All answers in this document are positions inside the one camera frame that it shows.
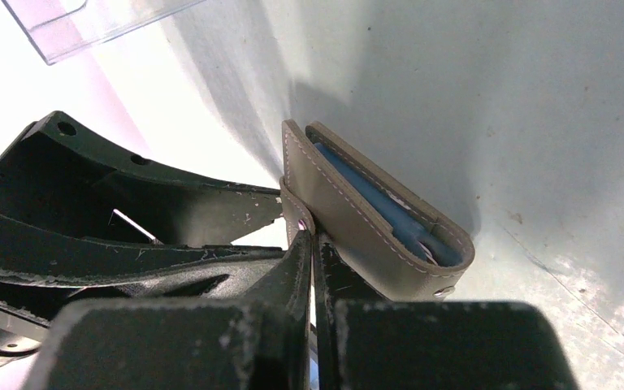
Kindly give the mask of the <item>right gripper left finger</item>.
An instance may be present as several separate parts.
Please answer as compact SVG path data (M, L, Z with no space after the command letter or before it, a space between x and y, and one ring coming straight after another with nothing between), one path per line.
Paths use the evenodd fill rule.
M55 318L27 389L305 389L312 237L242 297L90 299Z

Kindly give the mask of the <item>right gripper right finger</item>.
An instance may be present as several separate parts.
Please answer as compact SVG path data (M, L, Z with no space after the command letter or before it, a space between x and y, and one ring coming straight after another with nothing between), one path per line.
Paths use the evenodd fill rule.
M313 247L322 389L575 389L550 322L521 301L390 301Z

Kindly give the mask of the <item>grey card holder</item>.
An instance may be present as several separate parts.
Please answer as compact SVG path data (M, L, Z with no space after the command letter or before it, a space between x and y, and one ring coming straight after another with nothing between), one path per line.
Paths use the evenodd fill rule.
M442 300L475 258L470 235L320 122L282 122L288 239L306 229L377 293Z

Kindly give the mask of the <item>clear plastic card box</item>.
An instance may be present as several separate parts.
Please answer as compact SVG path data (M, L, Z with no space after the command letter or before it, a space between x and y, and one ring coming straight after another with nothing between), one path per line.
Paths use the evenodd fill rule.
M34 50L48 65L198 3L198 0L2 2Z

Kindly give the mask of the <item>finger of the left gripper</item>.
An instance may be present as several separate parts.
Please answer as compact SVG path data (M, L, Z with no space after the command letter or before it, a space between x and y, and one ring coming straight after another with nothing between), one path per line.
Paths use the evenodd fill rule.
M276 189L155 162L62 111L29 124L0 155L0 215L65 236L227 245L281 214Z
M283 256L277 247L73 238L0 214L0 310L49 323L88 297L235 297Z

